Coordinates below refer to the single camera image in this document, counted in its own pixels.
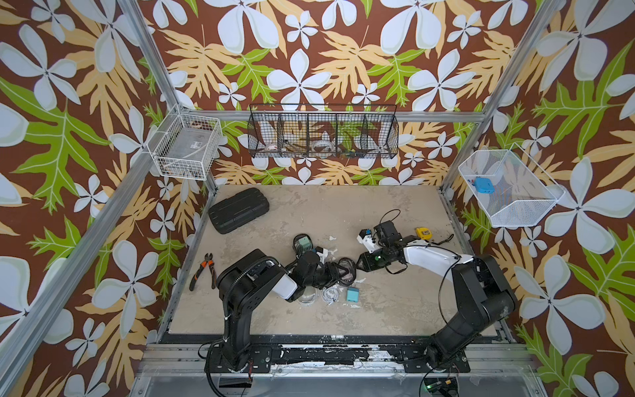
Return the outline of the mint green charger plug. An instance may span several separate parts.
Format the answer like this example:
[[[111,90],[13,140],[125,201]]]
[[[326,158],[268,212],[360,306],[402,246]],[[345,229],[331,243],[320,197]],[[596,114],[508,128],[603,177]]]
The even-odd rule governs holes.
[[[313,249],[313,243],[308,237],[299,238],[296,242],[296,246],[300,251],[310,251]]]

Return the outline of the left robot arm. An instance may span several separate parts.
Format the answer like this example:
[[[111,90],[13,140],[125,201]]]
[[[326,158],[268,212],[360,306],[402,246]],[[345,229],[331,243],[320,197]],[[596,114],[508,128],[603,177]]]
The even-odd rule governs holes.
[[[348,258],[326,261],[316,249],[303,251],[287,266],[256,249],[225,269],[218,277],[223,306],[223,335],[211,344],[208,367],[241,372],[253,356],[251,318],[272,293],[294,302],[307,290],[350,286],[357,277],[356,265]]]

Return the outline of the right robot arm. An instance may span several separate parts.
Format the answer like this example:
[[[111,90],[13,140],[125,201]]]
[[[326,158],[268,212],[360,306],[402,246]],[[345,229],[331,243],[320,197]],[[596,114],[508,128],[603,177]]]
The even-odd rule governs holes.
[[[357,236],[365,248],[357,268],[370,272],[393,262],[419,266],[452,282],[457,312],[430,337],[423,360],[433,370],[447,368],[455,357],[494,323],[519,307],[509,281],[492,256],[459,254],[415,236],[376,238],[368,230]]]

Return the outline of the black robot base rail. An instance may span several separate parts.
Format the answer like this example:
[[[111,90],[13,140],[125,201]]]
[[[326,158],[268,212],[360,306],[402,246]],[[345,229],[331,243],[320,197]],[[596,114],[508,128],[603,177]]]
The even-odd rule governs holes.
[[[430,370],[424,351],[427,337],[342,335],[256,335],[240,373],[272,373],[275,366],[316,363],[320,367],[361,367],[379,362],[407,373]]]

